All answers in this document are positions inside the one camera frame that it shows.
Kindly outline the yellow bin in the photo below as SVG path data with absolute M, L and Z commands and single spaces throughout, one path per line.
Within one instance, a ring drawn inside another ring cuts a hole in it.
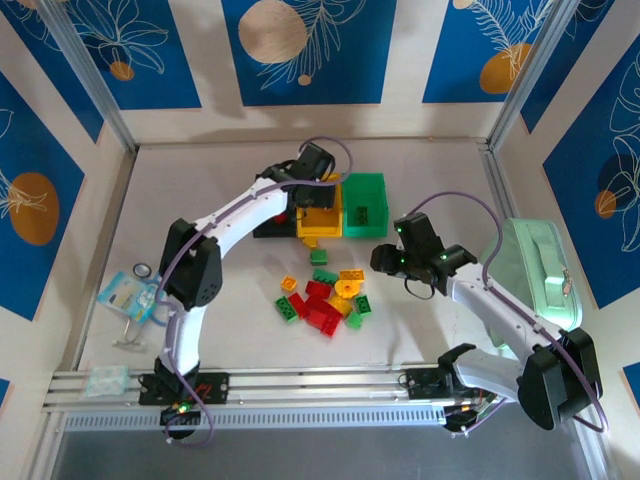
M 332 208 L 297 208 L 296 225 L 299 238 L 337 238 L 343 233 L 342 185 L 335 187 Z

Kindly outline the black bin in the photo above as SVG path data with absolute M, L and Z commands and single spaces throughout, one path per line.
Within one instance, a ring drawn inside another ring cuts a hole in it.
M 296 238 L 297 222 L 294 211 L 286 211 L 289 221 L 284 224 L 276 224 L 272 218 L 261 223 L 253 230 L 254 238 Z

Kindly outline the green bin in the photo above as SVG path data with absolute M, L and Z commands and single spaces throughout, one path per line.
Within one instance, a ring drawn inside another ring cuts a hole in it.
M 389 223 L 386 185 L 382 173 L 352 173 L 342 183 L 343 236 L 350 238 L 384 238 Z M 369 208 L 368 227 L 356 227 L 353 222 L 357 206 Z

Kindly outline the mint green zipper bag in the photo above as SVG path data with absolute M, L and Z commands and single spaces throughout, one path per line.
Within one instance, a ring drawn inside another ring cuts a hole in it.
M 580 327 L 582 304 L 556 225 L 510 218 L 502 224 L 502 235 L 480 257 L 489 275 L 547 321 L 566 331 Z

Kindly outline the blue white plastic packet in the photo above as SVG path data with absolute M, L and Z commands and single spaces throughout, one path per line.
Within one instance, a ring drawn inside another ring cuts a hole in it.
M 138 323 L 144 323 L 154 313 L 157 279 L 140 279 L 118 272 L 98 294 L 100 304 Z

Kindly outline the blue tube stethoscope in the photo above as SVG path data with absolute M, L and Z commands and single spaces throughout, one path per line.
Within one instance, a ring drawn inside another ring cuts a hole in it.
M 125 323 L 122 335 L 112 341 L 112 346 L 121 350 L 144 350 L 146 348 L 144 333 L 147 326 L 155 325 L 163 329 L 167 327 L 167 320 L 161 317 L 159 311 L 159 306 L 155 304 L 149 310 L 149 315 L 144 320 L 139 321 L 133 317 L 129 317 Z

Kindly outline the clear plastic bag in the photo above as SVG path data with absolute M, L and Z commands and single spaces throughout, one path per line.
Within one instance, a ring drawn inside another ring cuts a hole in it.
M 127 366 L 94 367 L 88 377 L 85 396 L 88 398 L 122 395 L 129 382 Z

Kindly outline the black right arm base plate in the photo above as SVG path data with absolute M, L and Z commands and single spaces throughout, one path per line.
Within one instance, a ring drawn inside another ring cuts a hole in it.
M 405 384 L 410 400 L 445 399 L 452 395 L 451 375 L 440 367 L 407 369 Z

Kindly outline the blue floral wall panel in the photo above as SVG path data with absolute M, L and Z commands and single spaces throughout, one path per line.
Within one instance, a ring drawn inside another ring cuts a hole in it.
M 201 106 L 169 0 L 68 0 L 64 9 L 120 109 Z
M 397 0 L 221 0 L 246 107 L 378 104 Z
M 598 307 L 640 287 L 640 39 L 543 164 Z
M 555 0 L 449 0 L 423 102 L 506 98 Z
M 0 307 L 35 318 L 83 181 L 0 73 Z

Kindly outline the aluminium mounting rail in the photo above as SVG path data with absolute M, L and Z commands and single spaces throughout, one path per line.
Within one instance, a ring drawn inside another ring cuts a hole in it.
M 311 369 L 204 369 L 204 373 L 230 375 L 227 402 L 222 407 L 311 407 L 404 405 L 411 400 L 401 385 L 404 371 L 392 367 Z M 126 391 L 119 396 L 88 398 L 88 376 L 83 372 L 53 374 L 43 402 L 45 411 L 89 411 L 100 407 L 124 409 L 164 407 L 141 405 L 138 376 L 129 375 Z

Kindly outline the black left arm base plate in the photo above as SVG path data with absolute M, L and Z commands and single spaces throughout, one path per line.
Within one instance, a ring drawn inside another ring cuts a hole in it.
M 222 373 L 199 372 L 186 376 L 186 381 L 199 398 L 207 405 L 221 405 L 227 402 L 230 375 Z M 193 396 L 178 380 L 178 392 L 163 383 L 155 373 L 138 376 L 140 384 L 139 403 L 141 405 L 169 406 L 181 401 L 195 404 Z

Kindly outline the aluminium frame post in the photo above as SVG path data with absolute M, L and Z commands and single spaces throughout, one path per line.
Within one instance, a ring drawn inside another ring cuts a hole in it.
M 549 16 L 534 41 L 522 70 L 514 81 L 490 133 L 487 149 L 495 154 L 554 52 L 580 0 L 554 0 Z
M 92 103 L 123 149 L 134 155 L 138 144 L 89 51 L 57 0 L 35 0 L 37 11 Z

